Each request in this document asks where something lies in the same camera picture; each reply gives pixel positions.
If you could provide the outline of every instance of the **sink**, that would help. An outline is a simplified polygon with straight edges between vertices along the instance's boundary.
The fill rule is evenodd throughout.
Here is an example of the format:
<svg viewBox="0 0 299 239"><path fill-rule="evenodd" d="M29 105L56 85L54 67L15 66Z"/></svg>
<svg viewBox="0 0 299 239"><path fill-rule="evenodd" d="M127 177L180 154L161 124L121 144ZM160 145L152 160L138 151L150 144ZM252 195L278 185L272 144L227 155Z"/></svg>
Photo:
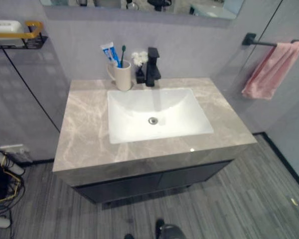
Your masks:
<svg viewBox="0 0 299 239"><path fill-rule="evenodd" d="M188 88L108 91L110 142L213 133Z"/></svg>

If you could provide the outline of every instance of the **drain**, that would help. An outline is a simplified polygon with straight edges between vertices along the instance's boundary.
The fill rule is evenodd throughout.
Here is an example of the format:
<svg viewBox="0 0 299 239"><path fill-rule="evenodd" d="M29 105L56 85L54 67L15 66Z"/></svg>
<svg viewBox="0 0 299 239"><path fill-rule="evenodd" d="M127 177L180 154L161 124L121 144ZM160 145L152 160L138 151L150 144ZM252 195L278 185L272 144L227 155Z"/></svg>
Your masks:
<svg viewBox="0 0 299 239"><path fill-rule="evenodd" d="M151 118L149 118L148 121L149 121L149 123L152 124L152 125L155 125L155 124L158 123L158 119L155 118L155 117L151 117Z"/></svg>

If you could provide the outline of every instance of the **black shoe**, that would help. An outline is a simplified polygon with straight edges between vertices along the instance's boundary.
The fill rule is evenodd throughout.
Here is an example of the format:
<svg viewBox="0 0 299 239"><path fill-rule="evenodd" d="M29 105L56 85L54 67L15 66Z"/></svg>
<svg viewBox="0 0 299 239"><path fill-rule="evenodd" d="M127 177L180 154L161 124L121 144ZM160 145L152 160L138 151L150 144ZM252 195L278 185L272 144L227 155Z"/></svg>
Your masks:
<svg viewBox="0 0 299 239"><path fill-rule="evenodd" d="M134 239L134 236L132 236L131 234L126 234L124 239Z"/></svg>
<svg viewBox="0 0 299 239"><path fill-rule="evenodd" d="M156 221L156 224L155 224L155 238L156 239L159 239L159 236L161 234L161 227L165 225L165 222L163 219L158 219Z"/></svg>

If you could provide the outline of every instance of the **yellow holder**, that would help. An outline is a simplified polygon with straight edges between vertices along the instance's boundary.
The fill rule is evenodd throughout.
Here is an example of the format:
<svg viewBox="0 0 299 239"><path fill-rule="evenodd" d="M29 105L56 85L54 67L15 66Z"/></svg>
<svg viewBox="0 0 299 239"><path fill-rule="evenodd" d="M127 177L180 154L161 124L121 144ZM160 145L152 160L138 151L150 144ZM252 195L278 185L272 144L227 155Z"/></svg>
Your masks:
<svg viewBox="0 0 299 239"><path fill-rule="evenodd" d="M43 30L43 23L40 21L25 21L27 26L35 26L36 29L33 32L28 33L2 33L0 32L0 38L21 38L21 39L33 39L36 38Z"/></svg>

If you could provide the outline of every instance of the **yellow cable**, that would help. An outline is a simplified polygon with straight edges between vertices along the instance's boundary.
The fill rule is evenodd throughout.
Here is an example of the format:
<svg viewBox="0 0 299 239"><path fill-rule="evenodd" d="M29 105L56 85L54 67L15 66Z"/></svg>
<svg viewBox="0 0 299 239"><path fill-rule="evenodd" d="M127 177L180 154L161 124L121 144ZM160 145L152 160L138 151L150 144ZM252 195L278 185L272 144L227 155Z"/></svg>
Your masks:
<svg viewBox="0 0 299 239"><path fill-rule="evenodd" d="M20 184L20 181L21 181L18 177L16 177L16 176L14 176L13 174L11 174L11 173L5 171L5 169L4 169L4 167L3 167L3 163L4 163L5 160L6 160L6 156L3 157L3 160L2 160L0 166L1 166L1 168L2 168L2 170L3 170L3 172L4 172L5 174L10 175L12 178L14 178L14 179L17 181L17 184L16 184L16 186L15 186L15 188L14 188L14 194L11 195L11 196L9 196L9 197L0 199L0 202L6 201L6 200L10 200L10 199L16 197L16 194L17 194L17 191L18 191L18 187L19 187L19 184Z"/></svg>

